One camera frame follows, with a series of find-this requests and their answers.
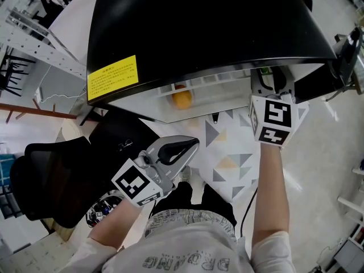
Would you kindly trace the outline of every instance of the person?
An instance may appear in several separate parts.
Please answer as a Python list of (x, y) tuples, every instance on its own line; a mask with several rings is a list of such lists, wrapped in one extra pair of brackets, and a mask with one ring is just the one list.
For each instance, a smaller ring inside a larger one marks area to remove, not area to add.
[(201, 204), (192, 205), (191, 196), (188, 182), (180, 182), (154, 207), (140, 241), (119, 250), (141, 211), (123, 200), (93, 228), (61, 273), (295, 272), (279, 147), (261, 144), (250, 259), (236, 240), (231, 204), (208, 185)]

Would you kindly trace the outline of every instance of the forearm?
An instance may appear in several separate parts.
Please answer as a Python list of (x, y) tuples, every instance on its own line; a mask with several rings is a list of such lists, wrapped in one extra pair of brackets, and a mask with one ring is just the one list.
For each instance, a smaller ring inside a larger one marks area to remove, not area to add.
[(89, 238), (118, 250), (141, 211), (124, 199), (92, 229)]
[(289, 207), (279, 147), (261, 144), (253, 246), (289, 229)]

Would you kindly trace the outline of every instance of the person's left arm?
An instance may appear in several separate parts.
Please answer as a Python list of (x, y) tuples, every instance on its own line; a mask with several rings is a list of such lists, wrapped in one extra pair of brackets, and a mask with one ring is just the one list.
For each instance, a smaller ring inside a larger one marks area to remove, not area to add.
[(107, 260), (117, 253), (141, 210), (127, 199), (121, 201), (92, 229), (86, 241), (59, 273), (100, 271)]

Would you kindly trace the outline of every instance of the shoe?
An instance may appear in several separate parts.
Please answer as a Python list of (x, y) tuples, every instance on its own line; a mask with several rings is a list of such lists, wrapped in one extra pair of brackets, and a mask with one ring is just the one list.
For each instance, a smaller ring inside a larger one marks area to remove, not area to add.
[(187, 182), (190, 184), (191, 179), (191, 168), (190, 166), (186, 166), (181, 172), (180, 172), (180, 182)]

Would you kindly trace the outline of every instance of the yellow sticker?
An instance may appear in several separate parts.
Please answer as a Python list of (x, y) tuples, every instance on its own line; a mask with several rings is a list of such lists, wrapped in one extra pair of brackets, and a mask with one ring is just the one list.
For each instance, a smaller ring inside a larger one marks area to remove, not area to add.
[(131, 56), (103, 67), (88, 76), (88, 100), (135, 83), (138, 83), (137, 60), (135, 56)]

